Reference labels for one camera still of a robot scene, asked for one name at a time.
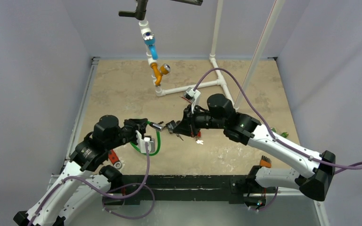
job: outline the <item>green object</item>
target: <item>green object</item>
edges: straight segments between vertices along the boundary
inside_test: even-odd
[[[155,155],[157,155],[157,154],[159,153],[159,151],[160,151],[161,140],[160,140],[160,132],[159,132],[159,131],[156,131],[156,137],[157,137],[157,148],[156,148],[156,151],[153,152],[152,154],[149,154],[149,156],[155,156]],[[141,153],[140,149],[139,149],[135,144],[133,144],[133,143],[130,143],[130,144],[135,148],[135,150],[137,150],[139,153]]]
[[[281,137],[283,137],[283,138],[287,138],[288,136],[289,136],[288,132],[281,133]]]

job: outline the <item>gray wall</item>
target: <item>gray wall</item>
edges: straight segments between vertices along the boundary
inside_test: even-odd
[[[133,0],[63,0],[77,31],[93,56],[144,58],[145,47],[135,18],[118,16],[135,10]],[[218,39],[219,58],[251,57],[274,0],[224,1]],[[277,57],[309,0],[288,0],[263,57]],[[213,38],[217,1],[201,6],[150,0],[147,19],[157,38],[159,57],[207,58]]]
[[[312,0],[278,58],[301,143],[362,161],[362,1]],[[334,177],[332,226],[362,225],[362,170]]]
[[[89,65],[61,0],[0,0],[0,225],[60,169]]]

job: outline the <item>green cable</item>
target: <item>green cable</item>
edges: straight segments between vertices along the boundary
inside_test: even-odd
[[[159,153],[160,151],[160,132],[159,131],[156,131],[156,137],[157,137],[157,148],[156,148],[156,151],[152,154],[149,154],[149,156],[155,156]],[[135,150],[137,150],[139,153],[141,153],[141,150],[133,143],[130,143],[134,148]]]

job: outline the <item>beige tabletop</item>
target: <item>beige tabletop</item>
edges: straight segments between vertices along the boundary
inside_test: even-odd
[[[196,84],[199,78],[212,68],[208,60],[166,60],[172,72],[163,77],[162,87],[171,89]],[[249,61],[218,60],[218,65],[229,70],[243,82]],[[231,95],[236,99],[239,90],[233,80],[224,74]],[[216,79],[211,73],[204,81]],[[219,86],[201,88],[200,104],[207,108],[206,99],[214,93],[222,93]],[[165,123],[181,120],[182,111],[188,103],[180,98],[181,93],[157,97],[152,83],[151,69],[147,61],[140,60],[100,60],[93,83],[87,111],[83,120],[80,141],[93,130],[99,118],[106,114],[115,115],[120,126],[124,119],[148,118],[150,121]],[[257,67],[247,91],[247,96],[277,132],[288,132],[293,142],[298,142],[284,88],[275,61],[261,61]],[[256,114],[244,102],[238,110],[255,118]],[[203,145],[194,138],[183,136],[184,141],[167,130],[161,133],[160,153],[151,157],[150,174],[180,175],[220,175],[247,174],[253,165],[257,165],[262,155],[271,158],[273,168],[288,166],[267,153],[230,141],[222,130],[202,129]],[[155,137],[152,128],[147,135]],[[116,150],[123,168],[123,174],[144,174],[146,156],[135,151],[128,144]]]

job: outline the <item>blue clamp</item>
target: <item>blue clamp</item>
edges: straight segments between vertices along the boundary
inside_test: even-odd
[[[148,46],[150,54],[154,60],[158,59],[156,46],[155,46],[155,35],[152,32],[146,32],[142,35],[145,44]]]

